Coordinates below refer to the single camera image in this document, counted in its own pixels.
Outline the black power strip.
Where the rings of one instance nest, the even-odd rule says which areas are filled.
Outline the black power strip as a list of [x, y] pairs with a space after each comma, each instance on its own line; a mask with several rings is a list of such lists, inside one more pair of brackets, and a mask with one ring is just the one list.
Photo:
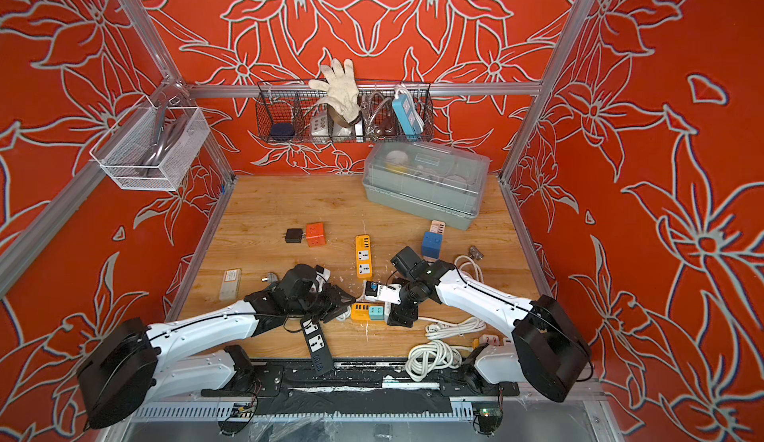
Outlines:
[[334, 369], [334, 361], [320, 321], [304, 318], [300, 321], [300, 328], [310, 352], [314, 371], [318, 376], [325, 376]]

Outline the small black cube adapter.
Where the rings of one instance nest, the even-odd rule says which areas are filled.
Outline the small black cube adapter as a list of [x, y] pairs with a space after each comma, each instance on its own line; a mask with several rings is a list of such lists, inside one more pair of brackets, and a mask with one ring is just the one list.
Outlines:
[[288, 228], [285, 233], [285, 242], [288, 244], [300, 244], [304, 239], [304, 231], [301, 228]]

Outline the orange-red cube adapter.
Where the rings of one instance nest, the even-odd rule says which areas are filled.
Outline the orange-red cube adapter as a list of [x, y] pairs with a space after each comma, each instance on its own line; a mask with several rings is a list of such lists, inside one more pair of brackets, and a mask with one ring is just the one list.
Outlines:
[[322, 222], [310, 223], [306, 226], [306, 242], [309, 247], [326, 245], [325, 229]]

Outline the short yellow power strip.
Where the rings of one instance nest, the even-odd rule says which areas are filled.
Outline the short yellow power strip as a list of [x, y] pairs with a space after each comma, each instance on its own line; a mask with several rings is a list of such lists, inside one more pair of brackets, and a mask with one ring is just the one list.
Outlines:
[[368, 234], [355, 237], [356, 276], [360, 280], [372, 277], [371, 240]]

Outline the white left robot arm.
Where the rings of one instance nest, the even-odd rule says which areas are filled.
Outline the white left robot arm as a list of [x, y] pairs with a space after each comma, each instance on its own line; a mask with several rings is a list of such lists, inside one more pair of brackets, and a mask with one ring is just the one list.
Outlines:
[[77, 371], [89, 429], [128, 418], [145, 402], [183, 393], [254, 395], [262, 386], [241, 342], [296, 320], [328, 323], [356, 299], [322, 267], [296, 265], [283, 278], [222, 309], [185, 320], [119, 324]]

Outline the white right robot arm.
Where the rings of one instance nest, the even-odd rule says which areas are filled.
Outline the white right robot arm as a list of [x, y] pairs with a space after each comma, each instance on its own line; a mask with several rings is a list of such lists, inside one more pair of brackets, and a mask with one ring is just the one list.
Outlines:
[[529, 300], [503, 293], [472, 278], [457, 265], [428, 262], [412, 248], [391, 263], [401, 276], [390, 326], [411, 328], [427, 300], [457, 308], [493, 327], [511, 344], [507, 349], [479, 350], [470, 372], [487, 384], [527, 382], [554, 402], [563, 402], [589, 366], [592, 352], [561, 305], [542, 295]]

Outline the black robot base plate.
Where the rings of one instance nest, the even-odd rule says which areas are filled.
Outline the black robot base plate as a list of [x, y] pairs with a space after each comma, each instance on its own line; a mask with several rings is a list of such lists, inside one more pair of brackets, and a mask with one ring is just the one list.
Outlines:
[[285, 395], [290, 391], [302, 392], [361, 392], [378, 389], [428, 392], [446, 397], [505, 397], [518, 396], [515, 382], [489, 384], [477, 374], [466, 370], [434, 370], [421, 382], [412, 380], [405, 370], [403, 358], [341, 358], [334, 369], [320, 376], [306, 358], [285, 360], [253, 360], [252, 386], [239, 389], [203, 389], [203, 397], [244, 397], [257, 393], [264, 397]]

